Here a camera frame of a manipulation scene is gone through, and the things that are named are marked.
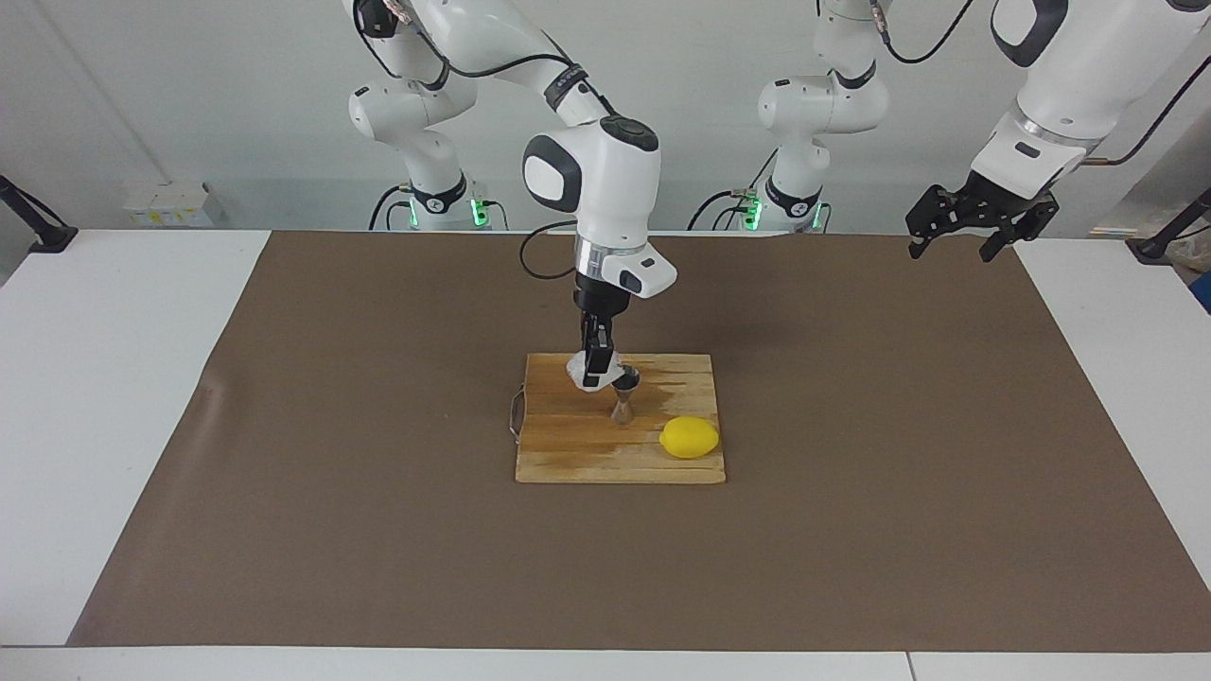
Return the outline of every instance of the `yellow lemon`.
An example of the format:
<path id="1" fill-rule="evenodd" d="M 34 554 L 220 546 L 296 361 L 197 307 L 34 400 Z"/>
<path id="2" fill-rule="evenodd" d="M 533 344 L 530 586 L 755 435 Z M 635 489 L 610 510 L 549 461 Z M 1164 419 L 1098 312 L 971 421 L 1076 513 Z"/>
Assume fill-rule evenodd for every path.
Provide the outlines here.
<path id="1" fill-rule="evenodd" d="M 665 424 L 660 445 L 679 459 L 696 459 L 719 446 L 719 431 L 705 418 L 679 416 Z"/>

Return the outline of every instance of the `brown tablecloth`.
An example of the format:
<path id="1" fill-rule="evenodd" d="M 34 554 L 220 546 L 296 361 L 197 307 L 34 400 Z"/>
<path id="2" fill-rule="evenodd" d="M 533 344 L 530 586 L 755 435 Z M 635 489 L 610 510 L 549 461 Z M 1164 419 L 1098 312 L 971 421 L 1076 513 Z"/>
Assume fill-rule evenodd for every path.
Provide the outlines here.
<path id="1" fill-rule="evenodd" d="M 1211 651 L 1014 253 L 660 240 L 681 280 L 615 338 L 712 355 L 728 482 L 535 486 L 509 401 L 578 311 L 517 244 L 272 235 L 70 642 Z"/>

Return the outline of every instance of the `table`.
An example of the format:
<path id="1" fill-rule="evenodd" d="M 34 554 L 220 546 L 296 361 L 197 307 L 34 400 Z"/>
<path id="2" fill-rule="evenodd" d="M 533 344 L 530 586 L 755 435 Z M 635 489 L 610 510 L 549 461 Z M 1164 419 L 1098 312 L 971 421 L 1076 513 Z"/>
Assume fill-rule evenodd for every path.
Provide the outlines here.
<path id="1" fill-rule="evenodd" d="M 29 258 L 0 288 L 0 465 L 21 473 L 0 477 L 0 516 L 22 519 L 0 523 L 0 642 L 65 640 L 266 239 L 256 231 L 86 231 L 62 256 Z M 1192 416 L 1211 397 L 1211 366 L 1198 353 L 1211 342 L 1211 316 L 1171 271 L 1137 265 L 1120 244 L 1043 240 L 1018 252 L 1211 584 L 1204 493 L 1211 423 Z M 132 374 L 134 360 L 150 368 Z M 199 679 L 318 679 L 335 668 L 426 679 L 553 679 L 572 669 L 601 679 L 1211 675 L 1211 654 L 912 653 L 18 647 L 0 651 L 0 670 L 23 679 L 150 679 L 167 669 Z"/>

